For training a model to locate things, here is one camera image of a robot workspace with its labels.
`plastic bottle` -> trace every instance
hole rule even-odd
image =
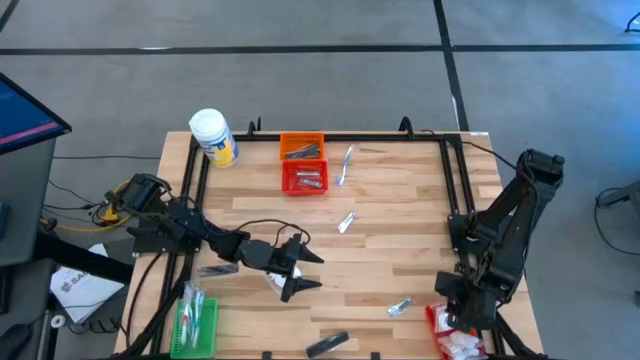
[[[189,120],[189,127],[213,166],[225,168],[238,160],[238,146],[227,121],[218,110],[198,111]]]

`computer screen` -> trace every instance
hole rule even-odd
[[[70,131],[67,123],[0,73],[0,154]]]

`green box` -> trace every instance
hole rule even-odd
[[[187,338],[187,344],[180,344],[182,332],[182,312],[184,305],[182,299],[178,301],[178,311],[173,324],[173,336],[171,337],[172,359],[202,359],[211,358],[216,352],[216,329],[218,327],[218,300],[215,298],[204,299],[202,303],[202,317],[200,318],[200,334],[198,346],[194,349]]]

